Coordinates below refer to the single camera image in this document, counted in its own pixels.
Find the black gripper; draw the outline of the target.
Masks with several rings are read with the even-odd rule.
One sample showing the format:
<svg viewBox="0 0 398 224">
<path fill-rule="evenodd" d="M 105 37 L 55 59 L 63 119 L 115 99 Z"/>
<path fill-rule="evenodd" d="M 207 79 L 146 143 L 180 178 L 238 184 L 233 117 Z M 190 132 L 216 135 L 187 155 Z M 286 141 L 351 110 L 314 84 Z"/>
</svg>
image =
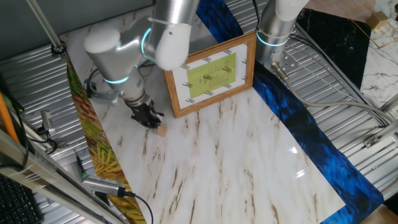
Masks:
<svg viewBox="0 0 398 224">
<path fill-rule="evenodd" d="M 149 100 L 139 105 L 132 101 L 126 101 L 126 105 L 132 110 L 131 118 L 144 127 L 151 129 L 159 128 L 162 124 L 163 113 L 158 113 L 154 109 L 154 101 Z"/>
</svg>

